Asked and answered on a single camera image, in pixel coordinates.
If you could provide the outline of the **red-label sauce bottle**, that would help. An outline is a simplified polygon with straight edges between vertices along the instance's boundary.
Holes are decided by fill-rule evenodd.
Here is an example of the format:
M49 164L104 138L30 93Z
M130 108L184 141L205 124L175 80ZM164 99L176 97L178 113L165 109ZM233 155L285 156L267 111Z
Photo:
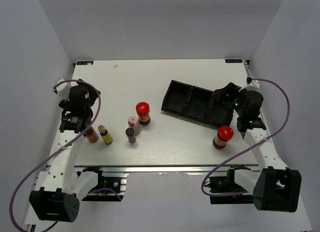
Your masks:
M91 143L97 142L99 137L92 126L87 130L86 138Z

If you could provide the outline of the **red-lid sauce jar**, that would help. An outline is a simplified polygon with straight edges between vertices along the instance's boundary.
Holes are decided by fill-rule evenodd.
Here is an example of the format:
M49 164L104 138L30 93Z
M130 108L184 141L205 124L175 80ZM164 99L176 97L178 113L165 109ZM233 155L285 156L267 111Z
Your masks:
M137 103L135 109L137 113L138 122L141 125L148 125L151 121L149 104L147 102L139 102Z
M216 137L213 139L214 147L216 147L217 149L225 148L228 141L230 141L233 136L234 131L231 127L226 125L221 126L217 131Z

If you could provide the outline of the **yellow-label small bottle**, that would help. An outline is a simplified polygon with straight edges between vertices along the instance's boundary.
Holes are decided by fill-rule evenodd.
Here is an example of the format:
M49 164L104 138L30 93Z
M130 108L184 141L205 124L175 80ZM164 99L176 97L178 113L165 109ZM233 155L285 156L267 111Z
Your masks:
M113 138L111 137L110 133L103 125L98 126L98 131L104 141L105 144L112 144Z

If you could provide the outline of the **black-lid spice bottle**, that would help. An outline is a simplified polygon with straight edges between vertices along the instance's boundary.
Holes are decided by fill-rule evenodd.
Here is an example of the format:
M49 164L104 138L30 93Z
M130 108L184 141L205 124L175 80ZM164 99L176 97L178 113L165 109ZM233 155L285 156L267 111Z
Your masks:
M129 127L125 130L125 134L128 138L129 143L134 144L136 142L136 135L133 128Z

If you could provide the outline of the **pink-lid spice bottle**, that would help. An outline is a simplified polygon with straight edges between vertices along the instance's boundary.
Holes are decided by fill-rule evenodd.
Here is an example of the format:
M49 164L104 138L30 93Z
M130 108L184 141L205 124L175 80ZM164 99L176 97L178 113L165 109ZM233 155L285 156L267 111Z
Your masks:
M128 122L128 126L134 130L135 135L139 135L141 132L141 127L138 122L138 119L134 116L131 116L128 118L127 122Z

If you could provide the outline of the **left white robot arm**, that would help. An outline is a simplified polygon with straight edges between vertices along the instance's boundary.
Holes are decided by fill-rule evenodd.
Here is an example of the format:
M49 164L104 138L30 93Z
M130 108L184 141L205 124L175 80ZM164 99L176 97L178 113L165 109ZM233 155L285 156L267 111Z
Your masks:
M73 180L80 148L97 118L92 106L101 98L100 92L83 80L60 80L54 91L62 97L57 151L50 157L51 166L42 185L31 191L29 202L39 220L73 222L89 190L101 191L106 185L106 179L94 172Z

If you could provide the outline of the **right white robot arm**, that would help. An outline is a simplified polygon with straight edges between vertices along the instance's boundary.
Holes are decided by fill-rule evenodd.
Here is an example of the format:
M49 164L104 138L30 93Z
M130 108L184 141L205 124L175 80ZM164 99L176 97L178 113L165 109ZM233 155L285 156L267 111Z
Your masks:
M260 116L263 96L253 83L241 88L229 83L214 91L214 100L230 105L238 114L237 130L250 147L260 172L243 165L232 166L225 177L210 177L210 192L216 197L238 198L248 193L258 210L295 212L302 176L279 157Z

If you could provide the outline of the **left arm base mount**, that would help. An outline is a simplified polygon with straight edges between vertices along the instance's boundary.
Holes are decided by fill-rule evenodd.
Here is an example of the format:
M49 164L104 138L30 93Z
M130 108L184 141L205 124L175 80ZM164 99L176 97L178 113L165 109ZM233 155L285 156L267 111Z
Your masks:
M127 185L127 174L103 171L101 167L86 167L76 171L76 177L81 177L85 172L95 172L98 182L82 201L120 202L123 199Z

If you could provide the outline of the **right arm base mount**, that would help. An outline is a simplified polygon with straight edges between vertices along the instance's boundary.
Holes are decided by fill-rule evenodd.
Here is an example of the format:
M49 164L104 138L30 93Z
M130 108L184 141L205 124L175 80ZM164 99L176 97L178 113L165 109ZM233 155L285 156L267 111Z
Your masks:
M234 182L236 170L248 170L252 172L249 167L245 166L231 166L224 176L210 176L204 183L204 188L208 188L210 193L224 194L242 192L244 189ZM253 204L253 197L249 193L244 193L237 196L228 197L210 197L210 204Z

